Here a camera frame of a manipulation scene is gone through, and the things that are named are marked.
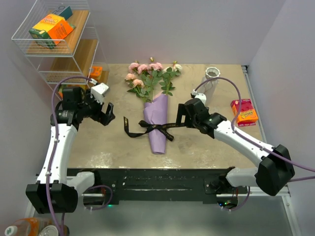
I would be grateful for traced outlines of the black ribbon gold lettering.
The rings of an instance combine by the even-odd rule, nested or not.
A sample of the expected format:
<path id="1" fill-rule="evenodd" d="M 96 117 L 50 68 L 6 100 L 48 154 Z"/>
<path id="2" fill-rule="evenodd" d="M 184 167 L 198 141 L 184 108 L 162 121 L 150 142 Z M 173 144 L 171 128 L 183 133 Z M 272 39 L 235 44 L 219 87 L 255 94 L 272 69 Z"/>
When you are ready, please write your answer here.
<path id="1" fill-rule="evenodd" d="M 166 124 L 149 124 L 144 120 L 139 121 L 138 123 L 142 128 L 145 128 L 144 133 L 132 133 L 129 131 L 129 122 L 126 117 L 124 117 L 124 131 L 130 138 L 137 138 L 142 135 L 148 134 L 154 130 L 157 130 L 159 133 L 163 134 L 166 139 L 169 141 L 174 140 L 174 136 L 167 132 L 167 129 L 177 128 L 175 123 L 166 123 Z"/>

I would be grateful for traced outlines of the white rose stem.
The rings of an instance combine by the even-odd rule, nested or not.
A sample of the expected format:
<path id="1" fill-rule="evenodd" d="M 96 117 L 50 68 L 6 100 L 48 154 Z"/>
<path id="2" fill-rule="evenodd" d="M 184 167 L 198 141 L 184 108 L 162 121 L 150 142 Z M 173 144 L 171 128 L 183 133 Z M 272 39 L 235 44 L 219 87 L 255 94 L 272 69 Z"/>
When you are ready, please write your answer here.
<path id="1" fill-rule="evenodd" d="M 177 61 L 173 61 L 172 66 L 169 66 L 162 71 L 161 85 L 162 94 L 172 96 L 172 91 L 175 89 L 173 85 L 173 79 L 179 77 L 182 74 L 182 66 Z"/>

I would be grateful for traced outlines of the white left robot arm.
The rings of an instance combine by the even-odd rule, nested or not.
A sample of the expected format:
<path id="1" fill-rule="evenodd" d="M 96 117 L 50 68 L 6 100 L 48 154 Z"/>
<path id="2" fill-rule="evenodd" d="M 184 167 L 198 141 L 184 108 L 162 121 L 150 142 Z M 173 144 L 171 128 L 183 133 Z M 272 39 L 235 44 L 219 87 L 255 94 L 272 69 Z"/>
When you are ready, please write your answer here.
<path id="1" fill-rule="evenodd" d="M 114 105 L 109 103 L 102 111 L 105 94 L 109 87 L 97 84 L 84 91 L 81 87 L 63 90 L 63 98 L 53 104 L 50 117 L 51 136 L 44 165 L 36 183 L 26 187 L 26 196 L 39 214 L 72 213 L 76 210 L 78 198 L 86 191 L 98 192 L 101 179 L 90 171 L 80 172 L 71 180 L 67 179 L 70 151 L 78 133 L 79 125 L 85 118 L 107 126 L 114 118 Z"/>

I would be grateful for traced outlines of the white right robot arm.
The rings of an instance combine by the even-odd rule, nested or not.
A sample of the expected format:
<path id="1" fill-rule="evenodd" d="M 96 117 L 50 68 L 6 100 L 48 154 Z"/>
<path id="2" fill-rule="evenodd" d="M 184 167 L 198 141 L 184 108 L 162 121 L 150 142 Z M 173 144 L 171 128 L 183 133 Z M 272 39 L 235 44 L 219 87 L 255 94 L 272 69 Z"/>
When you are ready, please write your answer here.
<path id="1" fill-rule="evenodd" d="M 208 107 L 198 98 L 179 104 L 176 123 L 184 119 L 184 126 L 196 128 L 200 133 L 222 141 L 249 159 L 254 168 L 230 168 L 220 176 L 217 186 L 224 193 L 231 193 L 236 187 L 258 187 L 264 193 L 275 196 L 294 177 L 286 147 L 273 147 L 259 141 L 238 128 L 219 113 L 209 113 Z"/>

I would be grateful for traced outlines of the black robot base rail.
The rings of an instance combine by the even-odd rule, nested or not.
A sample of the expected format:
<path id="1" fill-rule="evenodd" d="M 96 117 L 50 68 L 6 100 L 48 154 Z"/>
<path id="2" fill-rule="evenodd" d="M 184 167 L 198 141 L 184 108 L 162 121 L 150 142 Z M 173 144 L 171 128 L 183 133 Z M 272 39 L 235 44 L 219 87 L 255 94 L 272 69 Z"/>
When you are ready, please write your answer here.
<path id="1" fill-rule="evenodd" d="M 85 206 L 121 201 L 202 202 L 234 207 L 247 187 L 223 180 L 228 169 L 88 169 L 94 189 L 84 192 Z"/>

